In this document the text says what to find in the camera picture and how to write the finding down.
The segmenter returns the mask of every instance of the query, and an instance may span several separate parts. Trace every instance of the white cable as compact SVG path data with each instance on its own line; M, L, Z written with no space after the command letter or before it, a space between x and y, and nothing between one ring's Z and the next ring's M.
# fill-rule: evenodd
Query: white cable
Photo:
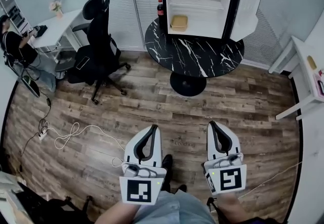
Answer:
M77 125L77 129L76 129L75 131L73 131L73 128L74 128L75 125ZM89 127L96 127L96 128L98 128L98 129L101 130L101 132L102 132L102 134L103 134L104 136L114 139L114 140L117 142L117 144L121 147L121 149L122 149L123 151L125 151L125 149L121 146L121 144L118 142L118 140L117 140L116 138L114 138L113 136L110 136L110 135L104 133L103 130L102 130L99 126L96 126L96 125L88 125L88 126L86 126L82 131L80 131L79 133L77 133L78 130L80 129L80 124L79 124L78 122L75 122L75 123L72 125L71 131L70 131L70 134L67 134L67 135L61 135L61 134L59 134L59 133L58 133L54 128L50 128L50 123L49 123L48 121L45 122L44 127L46 128L46 132L47 132L48 130L52 130L52 131L54 131L54 132L58 135L58 137L54 140L54 146L55 146L55 148L58 149L58 150L64 149L64 147L66 146L66 144L68 143L68 141L70 140L70 138L71 138L72 136L78 136L78 135L80 135L82 132L85 131L86 128L89 128ZM58 146L56 146L56 141L57 141L58 139L66 140L65 143L64 143L64 145L63 145L61 148L59 148ZM113 164L113 161L114 161L115 159L119 159L119 160L121 161L121 163L123 162L120 158L118 158L118 157L113 157L113 159L111 160L111 165L112 165L113 167L120 167L120 166L122 166L122 164L120 164L120 165L114 165L114 164Z
M257 188L259 188L260 186L262 186L262 185L264 185L265 183L271 181L272 179L274 179L274 178L276 178L278 175L280 175L280 174L282 174L282 173L288 171L289 169L291 169L291 168L293 168L293 167L295 167L295 166L301 164L302 162L303 162L303 161L299 162L299 163L296 164L296 165L293 165L293 166L288 167L286 170L284 170L284 171L282 171L282 172L279 172L278 174L274 175L272 178L268 179L267 181L264 181L263 183L259 184L258 186L256 186L255 188L253 188L252 190L250 190L249 192L247 192L246 194L243 194L243 195L240 196L238 199L244 197L245 195L250 194L251 192L253 192L253 191L256 190Z

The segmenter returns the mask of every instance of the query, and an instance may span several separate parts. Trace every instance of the round table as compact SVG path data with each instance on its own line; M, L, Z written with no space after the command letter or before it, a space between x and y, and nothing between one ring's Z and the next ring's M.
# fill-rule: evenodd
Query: round table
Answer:
M243 40L223 44L215 38L165 34L158 18L147 28L145 44L152 58L172 71L172 88L188 97L204 91L207 77L233 71L244 56Z

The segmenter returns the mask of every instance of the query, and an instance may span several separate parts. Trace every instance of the black shirt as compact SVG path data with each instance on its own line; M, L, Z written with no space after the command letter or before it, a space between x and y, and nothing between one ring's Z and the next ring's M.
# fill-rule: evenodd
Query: black shirt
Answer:
M10 53L16 60L20 61L24 67L27 67L29 64L33 63L37 57L37 52L29 45L26 44L19 51L19 44L22 38L20 35L15 32L8 32L6 38L4 38L5 47L7 52Z

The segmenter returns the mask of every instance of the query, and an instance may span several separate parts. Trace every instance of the chair armrest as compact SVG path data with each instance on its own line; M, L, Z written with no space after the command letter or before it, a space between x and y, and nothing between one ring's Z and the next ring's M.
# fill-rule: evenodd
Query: chair armrest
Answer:
M76 27L74 27L72 29L72 32L76 32L76 31L82 30L83 32L85 32L85 34L87 34L87 29L88 29L89 24L90 23L77 25Z
M75 59L57 64L55 67L55 72L64 72L75 66Z

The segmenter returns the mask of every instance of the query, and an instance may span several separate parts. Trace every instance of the yellow container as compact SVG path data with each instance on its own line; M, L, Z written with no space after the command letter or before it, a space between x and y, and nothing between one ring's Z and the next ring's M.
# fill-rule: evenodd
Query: yellow container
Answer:
M173 16L171 22L171 28L177 32L184 32L188 26L188 17L187 16Z

